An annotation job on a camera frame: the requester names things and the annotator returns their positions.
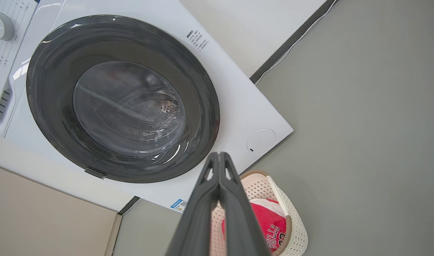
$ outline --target white laundry basket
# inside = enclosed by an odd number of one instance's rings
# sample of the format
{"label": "white laundry basket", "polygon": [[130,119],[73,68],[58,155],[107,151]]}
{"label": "white laundry basket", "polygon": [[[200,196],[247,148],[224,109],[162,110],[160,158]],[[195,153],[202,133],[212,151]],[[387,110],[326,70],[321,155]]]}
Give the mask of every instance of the white laundry basket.
{"label": "white laundry basket", "polygon": [[[286,236],[282,245],[272,256],[301,256],[308,245],[308,236],[298,211],[288,196],[264,171],[249,171],[241,176],[242,186],[249,200],[273,199],[279,202],[286,216]],[[218,205],[212,211],[211,256],[226,256],[226,242],[221,230],[225,211]]]}

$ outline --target control panel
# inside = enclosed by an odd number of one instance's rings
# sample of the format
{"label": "control panel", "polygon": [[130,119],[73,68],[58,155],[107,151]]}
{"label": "control panel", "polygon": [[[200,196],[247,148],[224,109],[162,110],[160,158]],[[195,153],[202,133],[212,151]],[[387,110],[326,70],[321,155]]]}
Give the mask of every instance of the control panel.
{"label": "control panel", "polygon": [[9,73],[36,7],[35,0],[0,0],[0,124],[13,108]]}

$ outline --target power cord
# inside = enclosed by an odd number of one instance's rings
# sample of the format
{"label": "power cord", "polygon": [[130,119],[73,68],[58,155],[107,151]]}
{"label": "power cord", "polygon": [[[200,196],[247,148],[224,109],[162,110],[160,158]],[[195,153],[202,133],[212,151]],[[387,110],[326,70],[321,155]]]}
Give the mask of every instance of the power cord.
{"label": "power cord", "polygon": [[296,42],[294,42],[294,44],[282,55],[282,57],[279,59],[279,60],[277,60],[277,62],[274,64],[274,65],[272,65],[268,70],[266,70],[266,72],[264,72],[262,75],[261,75],[261,77],[256,81],[256,83],[254,83],[254,85],[255,86],[257,86],[258,85],[258,83],[260,82],[260,80],[261,80],[261,78],[263,78],[263,76],[265,75],[265,74],[267,74],[267,72],[269,72],[269,71],[271,71],[273,68],[275,68],[275,66],[277,66],[280,62],[282,62],[282,60],[288,55],[288,53],[291,51],[291,49],[293,48],[293,46],[295,46],[301,39],[303,39],[303,37],[306,35],[306,34],[308,34],[308,32],[324,17],[324,16],[326,16],[328,13],[329,13],[329,11],[332,9],[332,7],[335,5],[335,3],[337,2],[337,0],[334,0],[333,2],[332,2],[332,4],[331,4],[331,6],[329,6],[329,9],[321,16],[321,17],[319,17],[316,21],[314,21],[313,22],[313,24],[311,24],[311,26],[305,31],[305,33],[303,34],[303,35],[301,35],[301,37],[296,41]]}

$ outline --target washing machine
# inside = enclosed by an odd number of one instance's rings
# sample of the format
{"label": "washing machine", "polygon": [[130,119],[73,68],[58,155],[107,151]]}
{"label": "washing machine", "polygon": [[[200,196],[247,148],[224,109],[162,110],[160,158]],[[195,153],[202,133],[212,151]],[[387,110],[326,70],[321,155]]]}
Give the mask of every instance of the washing machine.
{"label": "washing machine", "polygon": [[292,131],[178,0],[0,0],[0,136],[67,172],[181,211]]}

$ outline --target washing machine drum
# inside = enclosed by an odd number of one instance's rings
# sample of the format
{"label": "washing machine drum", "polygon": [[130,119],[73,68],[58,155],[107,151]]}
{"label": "washing machine drum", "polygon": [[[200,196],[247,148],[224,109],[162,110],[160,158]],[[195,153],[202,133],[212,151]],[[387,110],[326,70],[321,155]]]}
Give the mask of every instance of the washing machine drum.
{"label": "washing machine drum", "polygon": [[204,67],[179,41],[139,20],[89,16],[40,43],[27,95],[51,144],[86,172],[148,183],[195,167],[220,110]]}

